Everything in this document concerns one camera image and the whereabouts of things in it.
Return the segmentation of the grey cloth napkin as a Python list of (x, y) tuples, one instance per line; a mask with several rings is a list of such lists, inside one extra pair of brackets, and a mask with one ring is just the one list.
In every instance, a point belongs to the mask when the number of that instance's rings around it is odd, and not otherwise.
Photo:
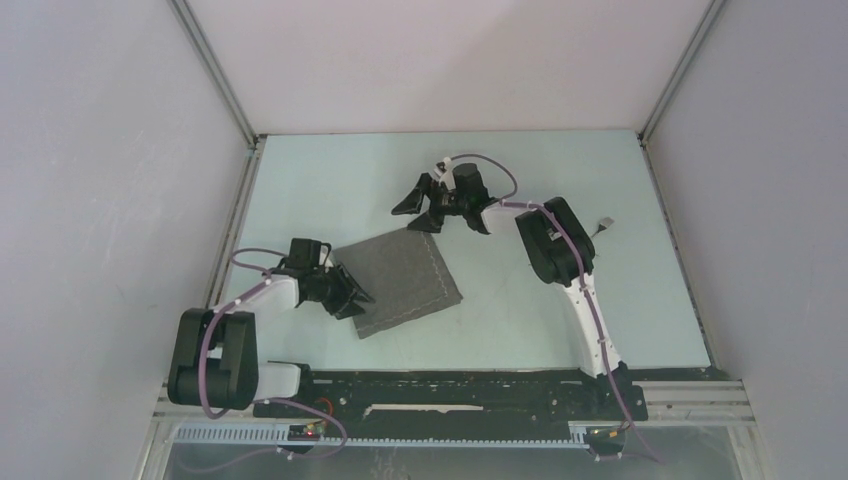
[(457, 306), (463, 295), (429, 233), (399, 229), (335, 253), (374, 301), (353, 317), (357, 336), (378, 333)]

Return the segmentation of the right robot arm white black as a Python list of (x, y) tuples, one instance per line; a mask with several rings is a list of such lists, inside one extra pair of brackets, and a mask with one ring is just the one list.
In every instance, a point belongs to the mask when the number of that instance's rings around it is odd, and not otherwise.
[(391, 213), (412, 215), (407, 228), (431, 234), (439, 233), (449, 216), (463, 218), (484, 235), (516, 230), (537, 278), (557, 286), (569, 302), (578, 330), (579, 369), (598, 378), (621, 366), (597, 297), (592, 237), (564, 198), (544, 203), (497, 199), (480, 173), (458, 174), (447, 183), (423, 173)]

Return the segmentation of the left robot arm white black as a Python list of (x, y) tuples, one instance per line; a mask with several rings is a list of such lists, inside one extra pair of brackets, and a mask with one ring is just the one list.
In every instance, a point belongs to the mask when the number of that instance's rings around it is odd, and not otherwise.
[(167, 397), (218, 418), (277, 396), (290, 415), (304, 416), (315, 406), (315, 388), (300, 379), (302, 368), (296, 364), (260, 359), (260, 330), (305, 302), (344, 320), (364, 314), (363, 306), (374, 301), (341, 264), (267, 270), (257, 285), (230, 302), (182, 314)]

